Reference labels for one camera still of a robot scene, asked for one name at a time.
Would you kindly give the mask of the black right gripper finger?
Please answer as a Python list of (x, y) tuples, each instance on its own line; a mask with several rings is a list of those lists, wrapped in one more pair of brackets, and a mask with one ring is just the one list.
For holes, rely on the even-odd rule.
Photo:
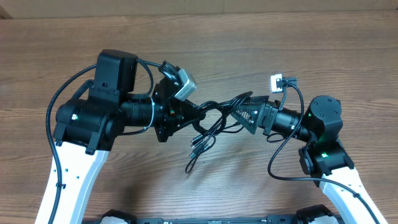
[(251, 134), (255, 134), (263, 112), (264, 104), (248, 104), (238, 106), (231, 116)]
[(250, 96), (246, 101), (242, 104), (242, 106), (259, 106), (265, 105), (268, 102), (269, 96)]

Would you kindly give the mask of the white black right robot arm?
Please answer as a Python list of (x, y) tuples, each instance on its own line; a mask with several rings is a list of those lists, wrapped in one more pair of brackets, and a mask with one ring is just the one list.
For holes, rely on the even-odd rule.
[(331, 96), (317, 96), (306, 112), (283, 108), (267, 96), (250, 98), (232, 113), (250, 133), (280, 134), (305, 143), (298, 153), (305, 177), (321, 189), (344, 223), (385, 223), (360, 179), (354, 162), (339, 140), (343, 127), (341, 103)]

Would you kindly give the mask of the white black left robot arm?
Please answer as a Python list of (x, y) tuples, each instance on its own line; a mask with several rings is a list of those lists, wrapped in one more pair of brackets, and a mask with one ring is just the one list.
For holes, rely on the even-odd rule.
[(195, 91), (193, 78), (168, 62), (158, 64), (163, 75), (147, 92), (134, 92), (137, 67), (152, 62), (120, 50), (103, 50), (87, 80), (57, 111), (49, 108), (46, 126), (53, 154), (37, 223), (81, 223), (96, 178), (119, 136), (142, 134), (154, 128), (166, 142), (180, 129), (205, 115), (188, 100)]

